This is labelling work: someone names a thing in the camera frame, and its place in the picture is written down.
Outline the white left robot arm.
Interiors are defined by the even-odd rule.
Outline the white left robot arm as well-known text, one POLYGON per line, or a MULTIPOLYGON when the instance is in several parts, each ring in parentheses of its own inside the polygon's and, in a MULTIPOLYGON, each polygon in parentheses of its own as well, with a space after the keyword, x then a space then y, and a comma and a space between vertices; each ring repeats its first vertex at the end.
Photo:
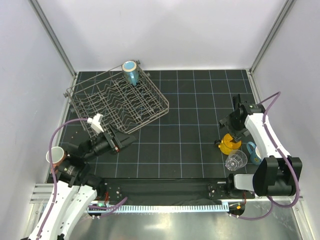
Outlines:
POLYGON ((107 193, 103 178, 90 173, 89 161, 105 153, 117 154, 136 140, 113 126, 80 143, 70 144, 54 169, 53 190, 29 240, 68 240, 83 212, 107 193))

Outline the blue flower mug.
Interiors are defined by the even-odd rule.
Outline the blue flower mug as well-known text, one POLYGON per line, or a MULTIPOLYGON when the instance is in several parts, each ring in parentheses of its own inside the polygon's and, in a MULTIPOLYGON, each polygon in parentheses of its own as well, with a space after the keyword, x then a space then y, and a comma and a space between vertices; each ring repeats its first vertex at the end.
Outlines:
POLYGON ((247 151, 249 153, 249 159, 254 165, 260 165, 262 162, 259 149, 254 142, 249 141, 246 144, 247 151))

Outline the yellow mug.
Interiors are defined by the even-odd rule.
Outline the yellow mug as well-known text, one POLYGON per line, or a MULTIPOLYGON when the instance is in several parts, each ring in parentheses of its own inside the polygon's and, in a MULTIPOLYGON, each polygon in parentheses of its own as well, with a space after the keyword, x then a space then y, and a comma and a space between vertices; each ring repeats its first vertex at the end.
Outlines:
POLYGON ((215 140, 214 144, 223 154, 229 155, 232 151, 239 150, 241 148, 242 141, 235 141, 233 137, 227 133, 222 139, 215 140))

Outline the blue butterfly mug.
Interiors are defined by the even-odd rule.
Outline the blue butterfly mug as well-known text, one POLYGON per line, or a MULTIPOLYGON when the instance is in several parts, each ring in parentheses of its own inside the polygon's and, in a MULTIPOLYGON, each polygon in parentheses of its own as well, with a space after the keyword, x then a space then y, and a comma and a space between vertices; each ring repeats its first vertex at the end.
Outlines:
POLYGON ((125 79, 133 86, 136 86, 139 80, 137 63, 133 60, 126 61, 121 68, 125 79))

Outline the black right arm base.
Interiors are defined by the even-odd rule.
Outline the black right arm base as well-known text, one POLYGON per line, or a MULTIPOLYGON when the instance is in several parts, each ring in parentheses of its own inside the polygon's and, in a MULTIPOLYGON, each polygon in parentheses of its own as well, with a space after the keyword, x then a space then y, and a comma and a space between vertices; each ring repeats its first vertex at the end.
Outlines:
POLYGON ((226 182, 210 183, 207 190, 211 200, 242 199, 244 195, 243 190, 229 188, 226 182))

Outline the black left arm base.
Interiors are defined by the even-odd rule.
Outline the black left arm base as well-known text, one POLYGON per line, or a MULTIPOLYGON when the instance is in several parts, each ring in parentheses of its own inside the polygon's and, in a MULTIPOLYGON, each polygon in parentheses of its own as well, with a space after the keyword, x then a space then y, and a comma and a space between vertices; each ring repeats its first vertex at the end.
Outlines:
POLYGON ((124 198, 122 194, 122 185, 113 178, 103 178, 102 183, 98 185, 96 200, 103 202, 119 202, 124 198))

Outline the clear glass cup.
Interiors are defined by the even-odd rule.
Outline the clear glass cup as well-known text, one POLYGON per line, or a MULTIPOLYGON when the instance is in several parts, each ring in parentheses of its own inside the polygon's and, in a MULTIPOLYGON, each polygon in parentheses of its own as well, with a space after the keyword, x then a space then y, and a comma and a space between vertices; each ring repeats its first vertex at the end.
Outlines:
POLYGON ((232 150, 225 160, 225 167, 229 171, 237 171, 248 163, 247 155, 241 150, 232 150))

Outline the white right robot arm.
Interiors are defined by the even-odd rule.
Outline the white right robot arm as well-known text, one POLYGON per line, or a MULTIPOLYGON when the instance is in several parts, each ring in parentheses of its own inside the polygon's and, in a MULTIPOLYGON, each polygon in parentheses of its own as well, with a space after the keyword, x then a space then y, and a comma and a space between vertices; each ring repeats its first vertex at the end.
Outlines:
POLYGON ((298 198, 303 164, 277 138, 267 115, 270 108, 262 103, 242 101, 239 94, 232 101, 233 112, 222 118, 219 126, 226 128, 235 142, 251 136, 262 162, 254 174, 231 174, 231 182, 225 185, 226 194, 237 198, 243 191, 251 191, 259 197, 298 198))

